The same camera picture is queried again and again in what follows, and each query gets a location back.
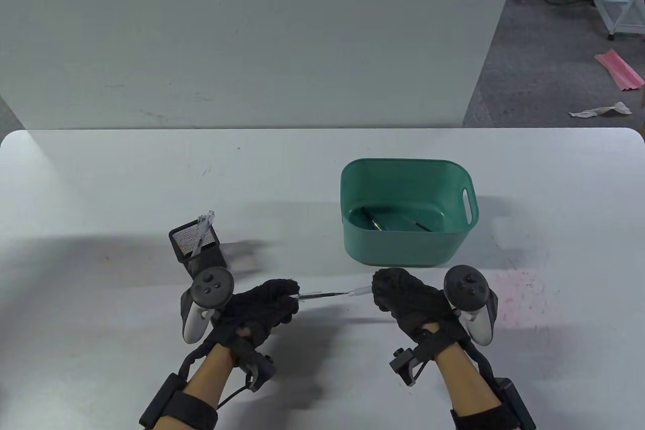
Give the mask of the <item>person's left hand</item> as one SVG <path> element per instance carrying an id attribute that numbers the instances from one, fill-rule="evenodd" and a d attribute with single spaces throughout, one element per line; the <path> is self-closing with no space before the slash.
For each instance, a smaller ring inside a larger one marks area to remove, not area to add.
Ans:
<path id="1" fill-rule="evenodd" d="M 260 347 L 275 327 L 289 324 L 297 314 L 299 291 L 293 279 L 271 279 L 233 295 L 205 342 L 231 348 L 240 337 L 253 348 Z"/>

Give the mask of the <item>person's right hand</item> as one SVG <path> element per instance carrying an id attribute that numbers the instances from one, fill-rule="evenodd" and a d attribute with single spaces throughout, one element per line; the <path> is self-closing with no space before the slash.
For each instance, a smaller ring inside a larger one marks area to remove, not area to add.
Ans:
<path id="1" fill-rule="evenodd" d="M 470 340 L 444 292 L 426 285 L 403 268 L 377 270 L 371 291 L 375 305 L 389 312 L 403 333 L 416 343 L 424 340 L 424 326 L 428 324 L 438 324 L 438 332 L 451 343 Z"/>

